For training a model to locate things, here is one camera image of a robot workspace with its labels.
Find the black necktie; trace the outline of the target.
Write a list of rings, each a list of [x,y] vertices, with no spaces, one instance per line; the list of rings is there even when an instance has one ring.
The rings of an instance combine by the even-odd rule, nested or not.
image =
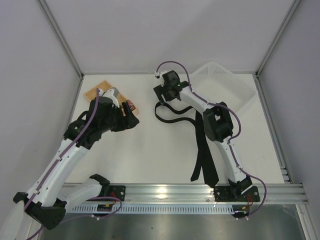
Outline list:
[[[182,110],[176,110],[168,103],[157,102],[154,107],[154,114],[155,117],[162,123],[174,124],[182,121],[188,121],[194,126],[197,145],[197,157],[193,173],[190,177],[190,181],[197,181],[200,177],[200,173],[202,172],[204,183],[209,187],[214,188],[219,182],[219,176],[205,135],[202,115],[198,111],[195,111],[195,119],[192,119],[190,117],[164,119],[157,114],[157,108],[160,106],[168,108],[176,115],[182,115],[187,111],[193,109],[193,107],[188,106]]]

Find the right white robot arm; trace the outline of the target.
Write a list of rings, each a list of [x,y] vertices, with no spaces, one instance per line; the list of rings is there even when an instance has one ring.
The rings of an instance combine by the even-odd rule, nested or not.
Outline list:
[[[204,183],[209,187],[214,188],[218,183],[218,172],[207,142],[210,140],[223,158],[231,194],[238,197],[247,192],[253,183],[251,177],[240,170],[240,162],[234,159],[236,154],[230,145],[234,125],[227,104],[220,102],[211,105],[196,96],[190,89],[190,83],[181,81],[174,70],[157,72],[155,77],[161,80],[161,84],[153,89],[159,100],[155,106],[166,107],[178,116],[170,120],[159,115],[156,118],[167,124],[188,121],[195,128],[198,152],[190,180],[194,182],[203,175]]]

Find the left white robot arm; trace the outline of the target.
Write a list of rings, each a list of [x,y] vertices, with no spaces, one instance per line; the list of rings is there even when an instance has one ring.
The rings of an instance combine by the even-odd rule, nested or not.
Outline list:
[[[41,177],[27,192],[16,193],[13,201],[23,201],[26,214],[52,230],[68,210],[95,197],[108,197],[110,181],[97,173],[70,191],[63,192],[62,186],[103,133],[132,129],[139,122],[129,100],[117,104],[114,97],[96,97],[89,109],[68,126],[57,153]]]

